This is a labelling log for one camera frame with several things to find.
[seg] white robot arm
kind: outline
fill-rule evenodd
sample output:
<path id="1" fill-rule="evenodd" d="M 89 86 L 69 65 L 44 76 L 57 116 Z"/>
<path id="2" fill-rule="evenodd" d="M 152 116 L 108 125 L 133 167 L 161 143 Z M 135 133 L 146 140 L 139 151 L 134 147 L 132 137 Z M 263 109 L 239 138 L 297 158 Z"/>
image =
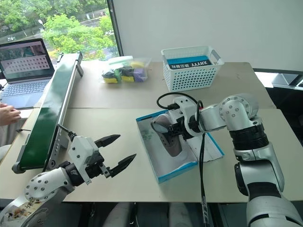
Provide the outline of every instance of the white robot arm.
<path id="1" fill-rule="evenodd" d="M 151 124 L 162 140 L 175 141 L 179 135 L 186 140 L 227 127 L 239 161 L 235 165 L 237 185 L 239 191 L 249 197 L 247 226 L 303 226 L 293 204 L 281 194 L 283 173 L 273 145 L 264 133 L 262 119 L 257 116 L 258 103 L 252 95 L 229 96 L 219 104 L 198 109 L 198 112 L 197 104 L 186 96 L 175 98 L 173 103 L 170 116 L 174 119 L 169 122 L 174 124 L 165 125 L 163 118 Z M 169 140 L 165 140 L 168 152 L 170 146 Z"/>
<path id="2" fill-rule="evenodd" d="M 68 131 L 72 141 L 69 156 L 73 163 L 65 161 L 57 169 L 33 177 L 24 192 L 0 212 L 0 227 L 41 227 L 47 215 L 64 198 L 82 183 L 89 184 L 93 177 L 104 175 L 114 177 L 132 162 L 136 154 L 121 160 L 110 169 L 104 165 L 99 153 L 120 135 L 111 135 L 93 141 L 90 137 L 77 136 Z"/>

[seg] plastic basket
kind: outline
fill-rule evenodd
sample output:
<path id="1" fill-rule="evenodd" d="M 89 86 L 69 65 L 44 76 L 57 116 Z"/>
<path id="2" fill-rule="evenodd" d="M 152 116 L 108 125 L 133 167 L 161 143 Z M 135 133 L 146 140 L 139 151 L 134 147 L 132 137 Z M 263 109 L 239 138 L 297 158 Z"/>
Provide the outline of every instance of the plastic basket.
<path id="1" fill-rule="evenodd" d="M 192 46 L 161 50 L 163 74 L 169 91 L 210 87 L 224 61 L 211 46 Z M 168 60 L 206 56 L 211 65 L 171 69 Z"/>

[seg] table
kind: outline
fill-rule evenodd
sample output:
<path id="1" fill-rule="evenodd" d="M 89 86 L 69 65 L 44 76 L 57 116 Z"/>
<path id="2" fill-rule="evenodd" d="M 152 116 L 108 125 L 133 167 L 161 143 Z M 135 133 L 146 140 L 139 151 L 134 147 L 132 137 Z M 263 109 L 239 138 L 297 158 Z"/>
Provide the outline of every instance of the table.
<path id="1" fill-rule="evenodd" d="M 81 80 L 82 85 L 89 81 L 88 72 L 90 72 L 89 64 L 91 64 L 91 62 L 88 64 L 86 64 L 86 62 L 83 63 L 85 63 L 83 64 L 83 68 L 85 72 L 84 76 L 86 76 L 83 77 L 83 79 L 87 78 L 87 80 Z M 222 71 L 219 72 L 216 79 L 227 83 L 229 81 L 225 78 L 228 74 L 227 72 L 233 70 L 229 75 L 232 78 L 238 78 L 236 71 L 239 69 L 239 71 L 242 70 L 243 73 L 239 74 L 241 76 L 239 76 L 240 79 L 237 80 L 239 80 L 239 84 L 242 86 L 245 84 L 246 80 L 244 75 L 247 77 L 253 76 L 252 73 L 245 71 L 245 69 L 249 69 L 249 64 L 235 63 L 234 67 L 232 65 L 233 64 L 226 64 L 224 66 L 226 68 L 226 72 L 224 72 L 224 68 L 222 68 Z M 164 81 L 158 81 L 159 84 L 156 86 L 157 83 L 154 79 L 157 80 L 158 77 L 152 77 L 157 74 L 157 69 L 160 71 L 159 68 L 160 65 L 158 64 L 155 64 L 155 66 L 151 65 L 152 73 L 150 81 L 146 82 L 149 86 L 145 87 L 147 90 L 142 90 L 141 87 L 137 87 L 141 92 L 154 97 L 158 97 L 158 95 L 165 92 L 164 88 L 166 85 L 164 84 Z M 189 91 L 188 93 L 190 94 L 190 92 L 193 92 L 198 95 L 203 94 L 205 97 L 203 101 L 208 105 L 213 100 L 219 102 L 227 95 L 239 93 L 242 89 L 241 86 L 234 86 L 234 88 L 238 88 L 238 90 L 230 93 L 229 84 L 223 83 L 224 86 L 221 85 L 221 87 L 224 89 L 220 90 L 220 84 L 216 82 L 216 79 L 214 81 L 214 87 L 211 86 L 210 88 Z M 302 146 L 295 137 L 281 111 L 274 108 L 264 87 L 261 83 L 254 80 L 256 79 L 247 79 L 247 81 L 251 81 L 251 83 L 256 86 L 255 90 L 250 87 L 248 87 L 248 89 L 250 89 L 251 93 L 260 97 L 261 109 L 259 111 L 259 115 L 263 118 L 265 132 L 268 135 L 268 139 L 274 145 L 277 158 L 285 176 L 284 196 L 290 200 L 303 200 L 303 193 L 301 190 L 303 188 L 303 181 L 297 180 L 300 179 L 301 172 L 303 171 L 303 167 L 301 167 L 301 163 L 303 162 Z M 102 93 L 106 95 L 103 97 L 103 100 L 108 97 L 112 98 L 112 96 L 108 96 L 108 94 L 112 92 L 111 88 L 108 89 L 109 91 L 105 91 L 105 87 L 111 85 L 97 84 L 93 83 L 93 80 L 90 81 L 91 90 L 99 92 L 97 94 Z M 82 102 L 82 99 L 78 96 L 78 91 L 83 95 L 85 94 L 85 92 L 79 90 L 80 88 L 83 89 L 80 85 L 79 81 L 75 86 L 75 88 L 78 87 L 76 88 L 77 92 L 72 97 L 70 105 L 72 108 L 67 111 L 64 125 L 76 131 L 78 135 L 90 136 L 94 140 L 110 134 L 121 134 L 121 137 L 113 144 L 100 150 L 101 154 L 105 158 L 105 164 L 107 166 L 116 166 L 118 161 L 128 155 L 136 153 L 137 156 L 131 165 L 116 177 L 106 179 L 103 176 L 99 176 L 94 178 L 92 180 L 93 183 L 90 185 L 79 186 L 73 193 L 66 197 L 65 201 L 201 201 L 199 172 L 197 166 L 194 169 L 162 184 L 158 184 L 156 182 L 143 144 L 139 138 L 139 132 L 135 121 L 136 117 L 157 111 L 158 109 L 155 109 L 153 104 L 147 104 L 145 100 L 139 99 L 139 97 L 136 96 L 134 97 L 136 101 L 132 106 L 125 103 L 129 102 L 128 99 L 124 103 L 121 101 L 122 99 L 120 99 L 117 102 L 105 101 L 102 104 L 102 99 L 99 99 L 97 95 L 94 95 L 92 100 L 95 100 L 95 102 L 89 100 L 88 102 L 83 103 L 83 107 L 85 108 L 75 108 L 77 107 L 76 105 L 80 107 L 80 102 Z M 137 92 L 136 90 L 131 90 L 132 86 L 136 86 L 133 84 L 114 86 L 114 90 L 116 92 L 111 93 L 113 96 L 121 96 L 124 94 L 122 97 L 125 97 L 127 95 L 127 91 Z M 213 91 L 212 88 L 216 88 L 221 91 L 222 94 L 220 94 L 220 97 L 219 95 L 215 95 L 219 92 Z M 33 127 L 38 111 L 39 109 L 35 109 L 32 112 L 24 125 L 25 129 L 31 129 Z M 0 198 L 16 198 L 20 193 L 22 193 L 23 187 L 26 186 L 28 180 L 41 171 L 29 170 L 21 175 L 16 175 L 10 171 L 12 165 L 17 159 L 19 149 L 24 143 L 27 134 L 27 131 L 23 131 L 17 136 L 7 156 L 4 158 L 2 164 L 0 164 L 0 181 L 5 182 L 5 187 L 0 187 Z M 233 170 L 233 165 L 236 163 L 236 159 L 232 151 L 233 145 L 228 131 L 224 129 L 213 132 L 212 135 L 225 152 L 225 156 L 221 159 L 205 163 L 204 181 L 207 201 L 246 202 L 247 197 L 240 194 L 236 186 Z M 60 159 L 67 160 L 67 153 L 61 153 Z"/>

